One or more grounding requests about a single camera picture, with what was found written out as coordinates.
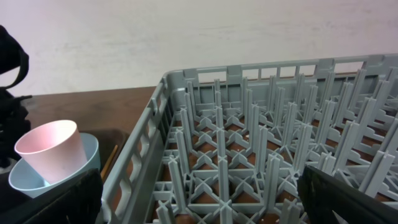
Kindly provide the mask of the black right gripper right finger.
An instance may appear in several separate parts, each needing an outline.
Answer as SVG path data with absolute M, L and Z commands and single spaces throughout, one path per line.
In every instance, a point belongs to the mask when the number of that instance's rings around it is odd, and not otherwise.
M 298 195 L 311 223 L 397 224 L 397 210 L 312 166 L 298 179 Z

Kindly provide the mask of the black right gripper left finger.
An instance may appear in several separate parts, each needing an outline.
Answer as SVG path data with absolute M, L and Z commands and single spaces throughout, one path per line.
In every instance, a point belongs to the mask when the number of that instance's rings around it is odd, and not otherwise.
M 48 192 L 1 213 L 1 223 L 95 223 L 103 181 L 90 169 Z

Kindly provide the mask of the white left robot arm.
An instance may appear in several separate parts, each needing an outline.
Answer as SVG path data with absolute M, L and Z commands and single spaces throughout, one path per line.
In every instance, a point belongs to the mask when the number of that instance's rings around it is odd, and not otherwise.
M 26 119 L 29 114 L 21 102 L 31 98 L 28 96 L 13 96 L 8 89 L 19 84 L 28 74 L 29 55 L 18 41 L 13 38 L 4 26 L 1 26 L 1 73 L 19 68 L 16 79 L 7 86 L 1 87 L 1 167 L 7 168 L 14 159 L 21 157 L 14 150 L 15 143 L 31 129 L 31 123 Z

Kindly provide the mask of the grey plastic dishwasher rack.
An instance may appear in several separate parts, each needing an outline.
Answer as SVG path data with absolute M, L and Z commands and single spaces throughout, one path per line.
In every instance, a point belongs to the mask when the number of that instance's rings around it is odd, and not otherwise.
M 314 166 L 397 207 L 397 55 L 167 72 L 104 183 L 105 223 L 305 223 Z

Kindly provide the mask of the wooden chopstick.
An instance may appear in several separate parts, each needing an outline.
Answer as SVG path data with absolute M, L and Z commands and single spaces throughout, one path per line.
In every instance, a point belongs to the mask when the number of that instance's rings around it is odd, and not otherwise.
M 103 167 L 103 170 L 101 171 L 101 179 L 102 179 L 103 182 L 105 182 L 105 180 L 106 180 L 109 167 L 111 166 L 112 160 L 115 157 L 115 154 L 116 154 L 117 150 L 118 150 L 118 145 L 115 145 L 113 151 L 109 155 L 108 160 L 106 161 L 106 163 L 105 163 L 105 165 Z

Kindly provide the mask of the pink cup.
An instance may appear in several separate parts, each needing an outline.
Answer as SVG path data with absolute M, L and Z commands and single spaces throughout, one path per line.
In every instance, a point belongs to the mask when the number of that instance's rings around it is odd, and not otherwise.
M 50 184 L 69 177 L 88 161 L 76 122 L 66 119 L 32 129 L 19 138 L 14 150 Z

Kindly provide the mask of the light blue saucer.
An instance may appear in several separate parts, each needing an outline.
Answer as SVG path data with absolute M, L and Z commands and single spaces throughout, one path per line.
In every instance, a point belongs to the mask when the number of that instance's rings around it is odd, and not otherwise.
M 79 174 L 90 169 L 101 168 L 99 142 L 95 136 L 88 133 L 80 134 L 83 142 L 85 154 L 88 158 L 88 162 L 82 166 L 79 170 L 64 178 L 61 181 L 50 184 L 43 177 L 41 177 L 24 159 L 21 159 L 12 168 L 9 174 L 9 185 L 30 198 L 36 198 L 49 190 L 57 187 L 58 185 L 70 180 Z

